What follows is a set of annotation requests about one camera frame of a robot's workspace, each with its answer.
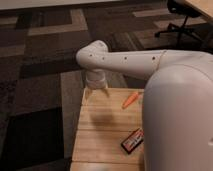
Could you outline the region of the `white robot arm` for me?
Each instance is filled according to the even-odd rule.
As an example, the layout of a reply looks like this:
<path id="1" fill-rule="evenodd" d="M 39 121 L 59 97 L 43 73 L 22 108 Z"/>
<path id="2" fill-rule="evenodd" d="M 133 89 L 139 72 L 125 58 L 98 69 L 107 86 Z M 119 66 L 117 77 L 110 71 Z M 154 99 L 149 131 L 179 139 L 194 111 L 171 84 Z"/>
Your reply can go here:
<path id="1" fill-rule="evenodd" d="M 146 171 L 213 171 L 213 54 L 111 52 L 96 40 L 76 53 L 88 84 L 111 70 L 147 82 L 142 103 Z"/>

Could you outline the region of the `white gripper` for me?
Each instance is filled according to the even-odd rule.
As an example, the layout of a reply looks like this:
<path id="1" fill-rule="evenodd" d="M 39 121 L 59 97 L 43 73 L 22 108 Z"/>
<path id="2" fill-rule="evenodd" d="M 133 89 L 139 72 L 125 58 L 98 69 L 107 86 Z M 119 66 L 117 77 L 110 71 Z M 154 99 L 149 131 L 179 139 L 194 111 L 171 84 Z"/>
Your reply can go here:
<path id="1" fill-rule="evenodd" d="M 84 96 L 87 100 L 92 93 L 91 89 L 102 89 L 102 92 L 110 97 L 110 93 L 108 92 L 106 75 L 103 70 L 95 69 L 95 70 L 87 70 L 86 71 L 86 84 L 89 87 L 85 88 Z"/>

